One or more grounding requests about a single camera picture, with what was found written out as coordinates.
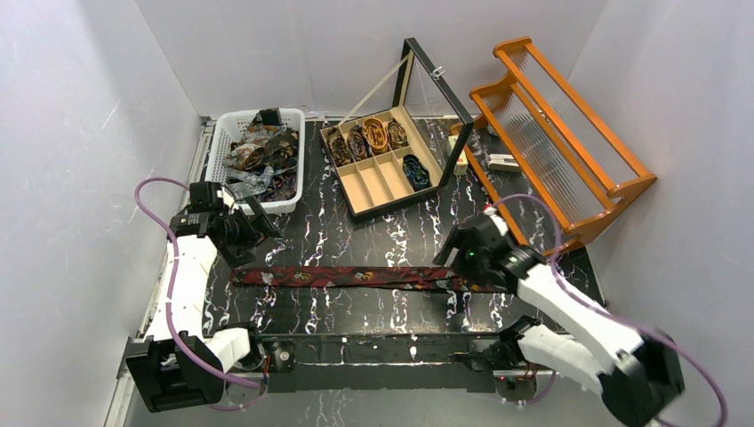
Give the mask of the red patterned tie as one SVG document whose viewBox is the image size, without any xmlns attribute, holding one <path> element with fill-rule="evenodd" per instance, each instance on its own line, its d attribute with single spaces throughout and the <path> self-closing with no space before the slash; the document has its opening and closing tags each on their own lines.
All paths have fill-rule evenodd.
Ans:
<svg viewBox="0 0 754 427">
<path fill-rule="evenodd" d="M 236 286 L 364 287 L 388 290 L 504 293 L 503 286 L 464 278 L 445 267 L 271 266 L 234 269 Z"/>
</svg>

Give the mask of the blue green tie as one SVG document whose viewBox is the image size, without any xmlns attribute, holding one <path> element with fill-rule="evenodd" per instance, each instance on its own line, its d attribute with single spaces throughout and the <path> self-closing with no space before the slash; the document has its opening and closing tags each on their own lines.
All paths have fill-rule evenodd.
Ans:
<svg viewBox="0 0 754 427">
<path fill-rule="evenodd" d="M 403 156 L 402 169 L 410 186 L 414 191 L 421 191 L 432 187 L 429 170 L 413 154 Z"/>
</svg>

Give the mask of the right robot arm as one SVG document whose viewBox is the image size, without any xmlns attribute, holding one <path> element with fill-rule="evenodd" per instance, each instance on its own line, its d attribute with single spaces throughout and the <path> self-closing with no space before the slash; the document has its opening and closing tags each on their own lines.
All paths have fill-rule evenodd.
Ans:
<svg viewBox="0 0 754 427">
<path fill-rule="evenodd" d="M 678 354 L 647 333 L 608 317 L 595 302 L 559 282 L 545 258 L 520 245 L 494 209 L 456 225 L 436 255 L 472 285 L 513 294 L 557 322 L 564 337 L 522 317 L 491 346 L 505 361 L 544 365 L 599 396 L 626 426 L 645 426 L 685 389 Z"/>
</svg>

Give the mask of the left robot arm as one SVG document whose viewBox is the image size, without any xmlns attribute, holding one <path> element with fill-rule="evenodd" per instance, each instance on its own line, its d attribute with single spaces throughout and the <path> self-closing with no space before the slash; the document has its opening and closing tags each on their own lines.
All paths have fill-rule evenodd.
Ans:
<svg viewBox="0 0 754 427">
<path fill-rule="evenodd" d="M 139 209 L 167 236 L 167 262 L 155 313 L 143 336 L 129 342 L 124 361 L 146 408 L 151 413 L 210 406 L 221 408 L 228 387 L 266 387 L 233 374 L 233 369 L 265 371 L 273 357 L 258 329 L 241 323 L 210 336 L 203 329 L 205 295 L 213 265 L 230 267 L 253 261 L 254 250 L 279 229 L 259 201 L 241 198 L 216 181 L 186 186 L 188 202 L 168 222 L 141 201 L 141 182 L 134 191 Z"/>
</svg>

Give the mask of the pile of patterned ties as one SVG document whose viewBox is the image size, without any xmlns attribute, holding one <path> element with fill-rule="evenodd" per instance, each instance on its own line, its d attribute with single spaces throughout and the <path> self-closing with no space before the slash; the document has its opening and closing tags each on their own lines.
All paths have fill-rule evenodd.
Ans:
<svg viewBox="0 0 754 427">
<path fill-rule="evenodd" d="M 294 198 L 299 152 L 299 133 L 283 122 L 280 110 L 260 110 L 222 161 L 229 189 L 262 203 Z"/>
</svg>

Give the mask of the small cream box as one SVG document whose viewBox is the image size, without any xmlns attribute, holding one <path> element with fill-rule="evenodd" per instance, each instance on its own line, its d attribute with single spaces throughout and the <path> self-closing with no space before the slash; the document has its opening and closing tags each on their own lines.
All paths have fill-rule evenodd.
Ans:
<svg viewBox="0 0 754 427">
<path fill-rule="evenodd" d="M 457 135 L 450 135 L 448 137 L 448 151 L 452 152 L 457 145 L 458 136 Z M 469 162 L 467 159 L 467 156 L 465 154 L 465 151 L 462 150 L 456 159 L 454 168 L 453 168 L 453 174 L 455 176 L 461 177 L 466 174 L 468 171 Z"/>
</svg>

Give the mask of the white stapler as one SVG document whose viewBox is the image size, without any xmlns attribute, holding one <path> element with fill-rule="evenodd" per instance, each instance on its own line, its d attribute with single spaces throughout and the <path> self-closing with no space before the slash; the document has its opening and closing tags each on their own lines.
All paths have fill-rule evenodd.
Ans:
<svg viewBox="0 0 754 427">
<path fill-rule="evenodd" d="M 519 173 L 521 168 L 517 160 L 510 154 L 490 154 L 487 167 L 495 171 Z"/>
</svg>

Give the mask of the white plastic basket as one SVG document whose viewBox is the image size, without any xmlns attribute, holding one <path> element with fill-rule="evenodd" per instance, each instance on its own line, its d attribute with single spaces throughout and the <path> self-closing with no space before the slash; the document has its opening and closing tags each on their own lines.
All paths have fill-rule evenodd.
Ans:
<svg viewBox="0 0 754 427">
<path fill-rule="evenodd" d="M 299 109 L 252 109 L 220 116 L 204 179 L 253 197 L 268 214 L 290 214 L 301 200 L 305 116 Z"/>
</svg>

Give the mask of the orange wooden rack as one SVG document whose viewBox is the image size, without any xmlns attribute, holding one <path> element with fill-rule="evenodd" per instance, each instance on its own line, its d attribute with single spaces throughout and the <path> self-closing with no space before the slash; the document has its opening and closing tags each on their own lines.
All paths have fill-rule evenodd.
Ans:
<svg viewBox="0 0 754 427">
<path fill-rule="evenodd" d="M 595 240 L 657 177 L 528 37 L 493 55 L 503 78 L 472 89 L 475 129 L 492 128 L 563 232 L 568 252 Z"/>
</svg>

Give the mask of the rolled dark striped tie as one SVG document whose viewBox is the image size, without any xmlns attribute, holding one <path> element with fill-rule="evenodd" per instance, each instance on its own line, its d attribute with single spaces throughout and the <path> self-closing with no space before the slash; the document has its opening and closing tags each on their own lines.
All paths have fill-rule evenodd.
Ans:
<svg viewBox="0 0 754 427">
<path fill-rule="evenodd" d="M 339 129 L 333 127 L 326 132 L 327 143 L 333 157 L 333 162 L 337 167 L 342 167 L 352 163 L 353 159 L 350 153 L 349 145 Z"/>
</svg>

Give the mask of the glass box lid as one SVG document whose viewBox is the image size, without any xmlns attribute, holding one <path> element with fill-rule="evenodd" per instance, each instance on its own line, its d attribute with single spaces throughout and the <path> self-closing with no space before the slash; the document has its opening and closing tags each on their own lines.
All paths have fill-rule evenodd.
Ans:
<svg viewBox="0 0 754 427">
<path fill-rule="evenodd" d="M 393 97 L 397 121 L 405 128 L 414 155 L 429 170 L 434 187 L 444 187 L 474 130 L 474 119 L 445 80 L 445 68 L 434 64 L 414 37 L 403 42 Z M 448 137 L 457 135 L 452 152 Z"/>
</svg>

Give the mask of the wooden tie storage box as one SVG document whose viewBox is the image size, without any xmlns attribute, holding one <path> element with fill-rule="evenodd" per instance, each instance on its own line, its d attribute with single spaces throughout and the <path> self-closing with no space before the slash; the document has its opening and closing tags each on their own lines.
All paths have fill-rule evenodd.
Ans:
<svg viewBox="0 0 754 427">
<path fill-rule="evenodd" d="M 335 125 L 329 125 L 320 131 L 325 153 L 335 168 L 336 178 L 341 185 L 347 201 L 351 217 L 356 222 L 365 222 L 391 214 L 398 209 L 425 201 L 433 197 L 440 188 L 434 187 L 421 191 L 414 191 L 402 169 L 403 156 L 413 154 L 410 145 L 402 149 L 390 149 L 388 152 L 375 155 L 370 146 L 370 157 L 342 167 L 337 167 L 327 143 L 326 132 L 330 128 L 337 128 L 348 143 L 348 132 L 354 125 L 363 127 L 364 121 L 374 117 L 386 125 L 392 118 L 397 119 L 396 112 L 391 109 L 373 113 L 365 117 L 349 118 Z"/>
</svg>

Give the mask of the rolled brown patterned tie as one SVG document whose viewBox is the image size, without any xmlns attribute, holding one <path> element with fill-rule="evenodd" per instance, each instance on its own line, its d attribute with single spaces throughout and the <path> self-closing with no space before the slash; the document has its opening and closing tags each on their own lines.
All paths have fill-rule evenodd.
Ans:
<svg viewBox="0 0 754 427">
<path fill-rule="evenodd" d="M 386 134 L 391 149 L 402 149 L 409 145 L 405 128 L 395 119 L 392 118 L 386 125 Z"/>
</svg>

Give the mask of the rolled purple patterned tie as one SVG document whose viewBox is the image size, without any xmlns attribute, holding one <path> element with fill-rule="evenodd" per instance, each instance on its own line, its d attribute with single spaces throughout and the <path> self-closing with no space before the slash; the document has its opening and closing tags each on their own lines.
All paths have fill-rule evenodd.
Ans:
<svg viewBox="0 0 754 427">
<path fill-rule="evenodd" d="M 348 145 L 352 157 L 356 162 L 369 158 L 370 149 L 369 144 L 366 141 L 363 127 L 361 125 L 354 125 L 348 132 Z"/>
</svg>

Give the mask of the rolled orange tie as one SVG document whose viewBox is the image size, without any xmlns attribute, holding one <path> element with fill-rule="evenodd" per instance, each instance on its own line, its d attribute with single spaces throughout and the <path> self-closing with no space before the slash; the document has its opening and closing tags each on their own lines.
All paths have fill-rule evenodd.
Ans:
<svg viewBox="0 0 754 427">
<path fill-rule="evenodd" d="M 381 120 L 367 118 L 363 123 L 363 134 L 373 154 L 380 155 L 390 150 L 388 135 Z"/>
</svg>

